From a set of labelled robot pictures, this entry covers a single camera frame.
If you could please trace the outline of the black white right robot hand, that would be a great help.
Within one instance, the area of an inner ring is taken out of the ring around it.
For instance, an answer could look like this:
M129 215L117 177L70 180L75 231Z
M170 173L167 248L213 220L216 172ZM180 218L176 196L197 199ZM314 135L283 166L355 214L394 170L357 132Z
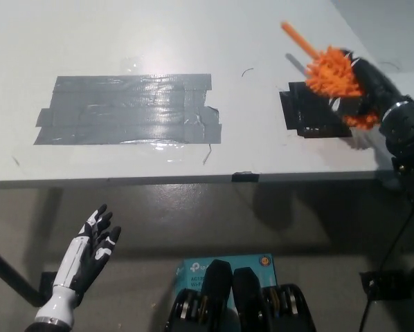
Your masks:
M332 110L351 127L412 121L414 101L368 60L340 50L345 72L334 83Z

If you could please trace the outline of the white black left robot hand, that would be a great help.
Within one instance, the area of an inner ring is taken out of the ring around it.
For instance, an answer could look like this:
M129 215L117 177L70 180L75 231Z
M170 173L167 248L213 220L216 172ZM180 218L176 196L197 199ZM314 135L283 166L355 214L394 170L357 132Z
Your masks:
M119 239L121 227L110 227L112 215L105 204L95 210L72 239L62 259L53 290L72 291L75 306L80 305L84 294L102 272Z

